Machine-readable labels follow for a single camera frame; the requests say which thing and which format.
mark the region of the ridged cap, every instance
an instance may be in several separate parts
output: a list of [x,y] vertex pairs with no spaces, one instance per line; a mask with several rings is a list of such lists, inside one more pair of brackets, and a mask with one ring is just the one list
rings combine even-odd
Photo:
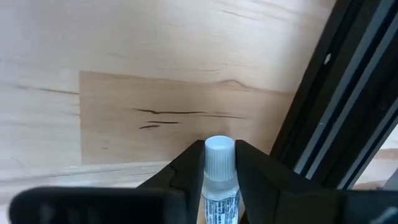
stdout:
[[213,181],[235,176],[235,141],[227,136],[213,136],[205,141],[205,175]]

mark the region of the light wood grain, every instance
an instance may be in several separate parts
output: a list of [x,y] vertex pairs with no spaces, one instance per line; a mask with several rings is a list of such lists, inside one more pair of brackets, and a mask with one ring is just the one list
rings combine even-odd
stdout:
[[79,70],[294,93],[334,1],[2,0],[0,168],[80,164]]
[[233,80],[205,84],[83,72],[83,162],[172,160],[197,139],[217,134],[269,152],[292,98]]
[[0,62],[0,169],[80,165],[78,74]]

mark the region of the small plastic bottle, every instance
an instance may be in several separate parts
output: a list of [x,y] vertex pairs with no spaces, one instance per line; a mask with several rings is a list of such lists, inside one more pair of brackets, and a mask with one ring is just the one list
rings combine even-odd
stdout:
[[237,224],[239,219],[239,185],[235,168],[235,141],[213,136],[205,141],[205,198],[207,224]]

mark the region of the dark wood streak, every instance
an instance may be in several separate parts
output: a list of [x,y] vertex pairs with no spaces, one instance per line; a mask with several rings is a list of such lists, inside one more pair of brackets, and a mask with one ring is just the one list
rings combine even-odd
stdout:
[[155,124],[155,125],[142,126],[142,127],[140,127],[139,129],[145,129],[145,128],[158,128],[158,127],[160,127],[160,125]]
[[178,124],[178,121],[148,121],[148,123],[154,124]]
[[229,12],[229,11],[227,11],[227,10],[220,10],[221,12],[225,12],[225,13],[228,13],[228,14],[231,14],[231,15],[234,15],[234,16],[239,16],[239,17],[242,17],[242,18],[246,18],[246,19],[252,19],[252,20],[254,20],[254,21],[259,21],[258,19],[256,19],[256,18],[253,18],[253,17],[249,17],[249,16],[244,16],[244,15],[240,15],[240,14],[238,14],[238,13],[235,13],[235,12]]
[[237,116],[224,116],[224,115],[200,115],[200,116],[214,117],[214,118],[235,118],[235,119],[246,119],[246,118],[243,118],[243,117],[237,117]]
[[35,87],[20,86],[20,85],[18,85],[17,88],[22,89],[22,90],[39,90],[39,91],[49,91],[49,92],[53,92],[53,93],[64,93],[64,94],[71,94],[71,95],[79,95],[79,93],[72,92],[72,91],[52,90],[52,89],[49,89],[49,88],[35,88]]
[[154,110],[147,110],[147,109],[140,109],[140,108],[133,108],[133,110],[141,111],[141,112],[148,112],[152,114],[195,114],[195,113],[206,113],[204,111],[154,111]]
[[181,69],[181,68],[158,68],[158,70],[176,72],[219,72],[219,69]]

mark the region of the plywood surface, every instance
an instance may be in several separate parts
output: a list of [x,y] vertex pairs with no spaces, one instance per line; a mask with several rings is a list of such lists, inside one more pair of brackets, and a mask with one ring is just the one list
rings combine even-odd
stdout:
[[168,161],[224,134],[269,152],[293,94],[233,80],[182,82],[82,72],[83,163]]
[[[0,223],[26,187],[118,183],[49,173],[167,162],[221,133],[268,151],[334,2],[0,0]],[[126,186],[148,178],[126,172]]]

